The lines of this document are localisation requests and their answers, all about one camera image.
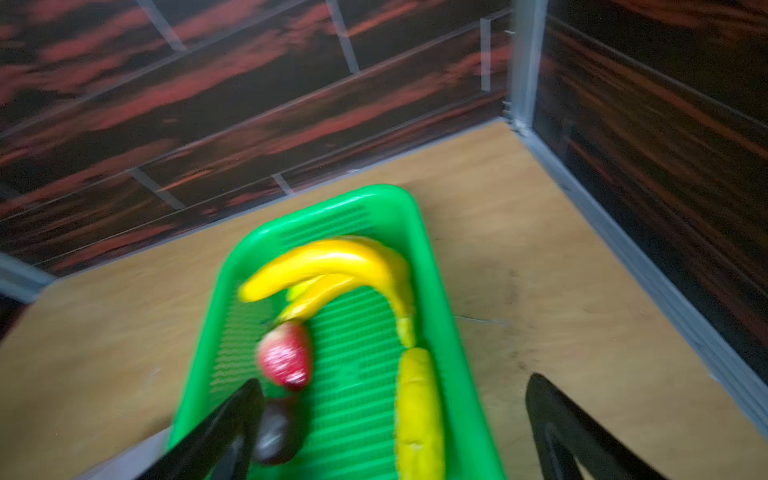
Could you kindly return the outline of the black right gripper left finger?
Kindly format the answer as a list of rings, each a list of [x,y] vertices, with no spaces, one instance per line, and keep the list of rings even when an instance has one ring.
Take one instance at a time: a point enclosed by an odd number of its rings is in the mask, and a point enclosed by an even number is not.
[[[264,412],[259,380],[247,380],[141,479],[244,479]]]

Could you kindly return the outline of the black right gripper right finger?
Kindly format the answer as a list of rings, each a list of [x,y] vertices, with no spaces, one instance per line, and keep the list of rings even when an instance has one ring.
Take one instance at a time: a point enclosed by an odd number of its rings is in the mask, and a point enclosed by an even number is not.
[[[545,479],[661,479],[561,389],[540,373],[530,376],[525,404]]]

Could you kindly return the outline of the dark purple fruit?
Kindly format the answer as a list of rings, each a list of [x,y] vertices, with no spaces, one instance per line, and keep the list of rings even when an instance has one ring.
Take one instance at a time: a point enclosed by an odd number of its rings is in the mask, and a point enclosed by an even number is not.
[[[260,421],[251,460],[262,466],[291,461],[309,431],[309,410],[299,395],[268,398]]]

